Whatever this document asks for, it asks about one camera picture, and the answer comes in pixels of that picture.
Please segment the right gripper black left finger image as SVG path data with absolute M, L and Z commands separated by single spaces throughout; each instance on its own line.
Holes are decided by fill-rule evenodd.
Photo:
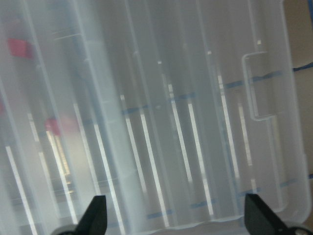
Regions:
M 75 227 L 75 235 L 104 235 L 107 230 L 107 205 L 104 195 L 94 196 Z

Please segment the right gripper black right finger over lid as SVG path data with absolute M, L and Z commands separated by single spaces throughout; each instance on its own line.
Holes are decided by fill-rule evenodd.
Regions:
M 250 235 L 293 234 L 258 194 L 245 195 L 244 224 Z

